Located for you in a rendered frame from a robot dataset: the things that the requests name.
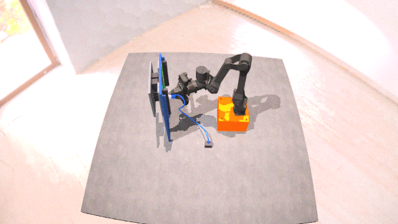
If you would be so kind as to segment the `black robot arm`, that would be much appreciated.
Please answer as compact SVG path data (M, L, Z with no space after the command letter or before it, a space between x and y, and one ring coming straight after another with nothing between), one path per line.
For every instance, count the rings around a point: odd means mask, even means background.
M239 62L234 64L235 62ZM210 74L204 66L199 66L196 68L196 82L198 83L199 90L205 89L212 94L217 94L221 86L221 82L224 77L228 74L230 69L240 71L237 89L234 89L232 95L233 113L235 116L245 116L248 98L245 95L244 87L247 74L251 69L252 56L245 52L243 54L237 54L230 58L224 60L224 64L221 66L220 70L216 76Z

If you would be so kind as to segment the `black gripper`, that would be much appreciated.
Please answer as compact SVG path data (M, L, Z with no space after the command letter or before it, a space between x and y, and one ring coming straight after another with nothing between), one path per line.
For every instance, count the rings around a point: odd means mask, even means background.
M188 105L189 100L187 95L190 96L190 93L193 92L197 93L197 91L199 90L198 83L193 80L190 80L190 82L188 83L188 79L183 73L179 74L179 79L182 80L182 82L178 82L177 86L169 92L169 95L181 95L185 100L185 105ZM180 99L184 104L183 99L178 95L175 96L175 99Z

